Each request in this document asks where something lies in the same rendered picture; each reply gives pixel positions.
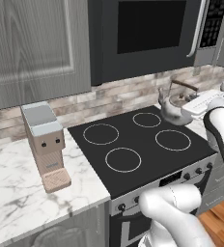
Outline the beige grey coffee machine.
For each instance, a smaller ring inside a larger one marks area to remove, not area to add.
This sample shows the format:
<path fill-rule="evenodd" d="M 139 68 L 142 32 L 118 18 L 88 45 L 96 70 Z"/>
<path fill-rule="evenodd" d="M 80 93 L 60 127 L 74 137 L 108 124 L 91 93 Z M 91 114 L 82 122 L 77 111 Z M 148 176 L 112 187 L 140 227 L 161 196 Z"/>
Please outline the beige grey coffee machine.
<path fill-rule="evenodd" d="M 62 154 L 66 147 L 64 129 L 50 105 L 46 101 L 26 104 L 20 111 L 45 192 L 70 186 L 71 179 Z"/>

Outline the grey drawer front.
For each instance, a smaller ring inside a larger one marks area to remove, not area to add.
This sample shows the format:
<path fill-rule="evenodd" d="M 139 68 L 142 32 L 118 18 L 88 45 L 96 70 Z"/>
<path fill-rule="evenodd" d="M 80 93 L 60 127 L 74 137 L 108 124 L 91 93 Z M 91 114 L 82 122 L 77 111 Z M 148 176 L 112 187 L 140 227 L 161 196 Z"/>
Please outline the grey drawer front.
<path fill-rule="evenodd" d="M 210 192 L 224 184 L 224 162 L 221 154 L 217 155 L 210 174 Z"/>
<path fill-rule="evenodd" d="M 224 201 L 224 187 L 219 187 L 202 198 L 197 214 L 202 214 Z"/>

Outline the black stove with oven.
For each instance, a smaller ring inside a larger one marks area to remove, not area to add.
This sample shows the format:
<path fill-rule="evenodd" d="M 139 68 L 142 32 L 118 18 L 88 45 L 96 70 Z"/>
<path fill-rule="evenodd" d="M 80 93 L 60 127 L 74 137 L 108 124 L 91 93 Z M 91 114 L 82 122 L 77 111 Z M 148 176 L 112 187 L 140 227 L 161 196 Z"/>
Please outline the black stove with oven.
<path fill-rule="evenodd" d="M 154 106 L 73 126 L 71 137 L 111 196 L 111 203 L 179 171 L 214 164 L 216 151 L 185 126 L 166 122 Z"/>

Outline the black oven door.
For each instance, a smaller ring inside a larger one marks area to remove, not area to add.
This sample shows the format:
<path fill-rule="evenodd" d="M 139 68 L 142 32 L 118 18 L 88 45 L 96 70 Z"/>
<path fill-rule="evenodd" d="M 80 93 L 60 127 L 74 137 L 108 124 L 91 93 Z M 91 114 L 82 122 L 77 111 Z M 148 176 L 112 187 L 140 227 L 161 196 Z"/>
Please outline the black oven door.
<path fill-rule="evenodd" d="M 146 184 L 130 193 L 113 200 L 110 212 L 110 232 L 109 247 L 138 247 L 138 244 L 151 226 L 151 220 L 145 217 L 133 199 L 140 196 L 141 193 L 148 189 L 158 188 L 166 185 L 175 184 L 194 184 L 201 193 L 205 191 L 211 170 L 202 169 L 202 174 L 195 173 L 195 168 L 191 171 L 190 179 L 183 178 L 187 171 L 179 171 L 163 179 Z M 119 211 L 118 205 L 125 204 L 125 211 Z"/>

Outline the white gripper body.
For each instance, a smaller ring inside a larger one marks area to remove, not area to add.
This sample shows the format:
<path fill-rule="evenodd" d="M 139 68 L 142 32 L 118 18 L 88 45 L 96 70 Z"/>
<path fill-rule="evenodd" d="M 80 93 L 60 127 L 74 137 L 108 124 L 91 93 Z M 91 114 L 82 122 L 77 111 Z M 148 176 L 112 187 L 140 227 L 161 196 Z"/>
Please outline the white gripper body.
<path fill-rule="evenodd" d="M 199 119 L 206 114 L 210 102 L 220 96 L 224 96 L 224 93 L 218 90 L 201 92 L 196 98 L 182 106 L 181 113 L 185 117 Z"/>

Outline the large grey wood cabinet door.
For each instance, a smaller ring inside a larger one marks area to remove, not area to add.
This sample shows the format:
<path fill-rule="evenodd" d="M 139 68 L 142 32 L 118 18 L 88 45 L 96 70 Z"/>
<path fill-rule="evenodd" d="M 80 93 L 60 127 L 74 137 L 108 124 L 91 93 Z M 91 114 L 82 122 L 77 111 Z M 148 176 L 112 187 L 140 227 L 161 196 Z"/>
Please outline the large grey wood cabinet door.
<path fill-rule="evenodd" d="M 88 0 L 0 0 L 0 109 L 90 90 Z"/>

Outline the grey base cabinet door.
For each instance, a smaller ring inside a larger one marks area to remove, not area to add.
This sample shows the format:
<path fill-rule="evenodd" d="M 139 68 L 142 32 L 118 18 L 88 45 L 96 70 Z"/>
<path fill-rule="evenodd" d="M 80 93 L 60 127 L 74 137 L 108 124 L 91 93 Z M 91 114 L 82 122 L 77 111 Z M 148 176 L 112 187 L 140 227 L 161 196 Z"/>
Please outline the grey base cabinet door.
<path fill-rule="evenodd" d="M 105 206 L 94 206 L 8 247 L 108 247 Z"/>

